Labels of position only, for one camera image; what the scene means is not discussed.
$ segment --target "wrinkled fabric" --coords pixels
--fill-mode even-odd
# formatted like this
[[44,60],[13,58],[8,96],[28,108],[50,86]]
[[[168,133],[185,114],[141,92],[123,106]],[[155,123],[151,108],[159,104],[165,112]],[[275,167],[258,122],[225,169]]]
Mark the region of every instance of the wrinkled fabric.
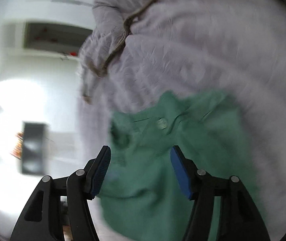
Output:
[[[224,92],[183,100],[165,92],[157,105],[139,113],[114,113],[110,137],[111,161],[99,197],[106,222],[126,237],[182,240],[194,202],[182,193],[174,173],[174,145],[212,176],[238,175],[261,208],[240,110]],[[219,208],[217,198],[209,241],[216,240]]]
[[[147,0],[96,0],[97,28],[81,51],[100,66],[123,20]],[[279,0],[158,0],[131,27],[107,77],[90,74],[78,102],[84,162],[109,143],[111,113],[135,113],[167,90],[179,98],[224,89],[243,112],[272,240],[286,232],[286,6]]]

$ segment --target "blue gripper pad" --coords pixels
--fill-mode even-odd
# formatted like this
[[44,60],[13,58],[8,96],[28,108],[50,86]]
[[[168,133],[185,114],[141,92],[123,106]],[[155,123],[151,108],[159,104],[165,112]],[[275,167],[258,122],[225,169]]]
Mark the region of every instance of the blue gripper pad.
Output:
[[178,146],[171,148],[171,162],[182,193],[192,199],[191,178],[188,168],[185,167],[185,157]]
[[101,190],[107,169],[110,165],[111,152],[108,146],[103,146],[93,165],[86,175],[84,192],[89,193],[94,199]]

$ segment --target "white button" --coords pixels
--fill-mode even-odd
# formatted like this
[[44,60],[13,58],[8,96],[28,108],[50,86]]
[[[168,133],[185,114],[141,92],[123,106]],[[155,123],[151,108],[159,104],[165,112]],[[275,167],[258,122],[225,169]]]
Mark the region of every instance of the white button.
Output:
[[166,129],[167,128],[167,121],[164,118],[161,118],[157,121],[157,127],[159,129]]

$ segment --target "bright light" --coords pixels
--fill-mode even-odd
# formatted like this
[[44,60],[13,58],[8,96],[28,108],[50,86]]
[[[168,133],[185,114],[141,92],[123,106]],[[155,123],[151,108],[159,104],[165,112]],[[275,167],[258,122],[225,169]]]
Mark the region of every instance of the bright light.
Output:
[[0,82],[0,106],[25,121],[44,121],[46,96],[43,89],[26,80]]
[[0,157],[5,160],[12,158],[10,152],[17,144],[16,133],[22,131],[21,120],[6,113],[0,113]]
[[0,165],[0,210],[19,215],[41,177],[25,176],[7,165]]

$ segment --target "green cloth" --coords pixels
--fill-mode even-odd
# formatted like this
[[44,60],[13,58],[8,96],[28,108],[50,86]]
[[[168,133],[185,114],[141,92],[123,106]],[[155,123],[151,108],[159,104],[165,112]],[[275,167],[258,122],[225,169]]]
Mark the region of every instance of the green cloth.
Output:
[[[114,113],[111,163],[99,197],[103,216],[117,232],[140,241],[180,241],[193,201],[180,191],[170,160],[178,145],[212,176],[240,177],[255,201],[258,188],[240,110],[221,91],[179,100],[164,93],[136,114]],[[209,240],[219,220],[216,198]]]

